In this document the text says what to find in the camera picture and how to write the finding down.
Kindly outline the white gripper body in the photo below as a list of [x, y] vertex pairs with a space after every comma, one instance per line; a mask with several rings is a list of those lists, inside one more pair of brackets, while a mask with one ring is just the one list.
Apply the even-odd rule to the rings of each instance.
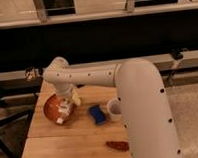
[[59, 99], [58, 112], [69, 116], [75, 100], [73, 98], [73, 89], [67, 89], [65, 91], [57, 91], [56, 96]]

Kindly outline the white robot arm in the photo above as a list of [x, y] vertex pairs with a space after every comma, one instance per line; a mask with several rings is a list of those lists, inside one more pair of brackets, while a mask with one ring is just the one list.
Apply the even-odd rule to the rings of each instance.
[[151, 61], [136, 58], [71, 67], [57, 57], [44, 70], [43, 79], [67, 98], [75, 85], [114, 87], [132, 158], [183, 158], [163, 79]]

